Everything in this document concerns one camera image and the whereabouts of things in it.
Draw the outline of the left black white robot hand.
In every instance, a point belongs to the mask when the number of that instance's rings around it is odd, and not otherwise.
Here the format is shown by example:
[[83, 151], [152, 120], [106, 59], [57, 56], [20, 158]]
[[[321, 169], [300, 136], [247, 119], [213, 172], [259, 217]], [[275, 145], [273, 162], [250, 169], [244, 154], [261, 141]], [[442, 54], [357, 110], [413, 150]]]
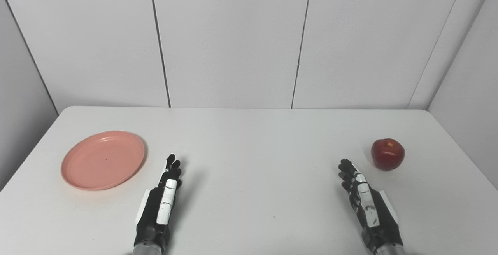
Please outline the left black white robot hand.
[[171, 239], [169, 223], [176, 192], [182, 185], [180, 165], [175, 154], [170, 154], [157, 186], [144, 193], [136, 219], [132, 254], [165, 254]]

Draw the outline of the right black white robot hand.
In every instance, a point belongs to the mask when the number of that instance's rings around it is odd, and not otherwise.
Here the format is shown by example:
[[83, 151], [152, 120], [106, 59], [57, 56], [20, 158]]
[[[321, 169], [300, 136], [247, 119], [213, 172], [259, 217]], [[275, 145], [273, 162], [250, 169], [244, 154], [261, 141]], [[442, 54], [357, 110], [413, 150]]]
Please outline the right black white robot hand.
[[397, 215], [382, 190], [373, 189], [348, 159], [341, 159], [338, 176], [361, 225], [361, 237], [373, 255], [405, 255]]

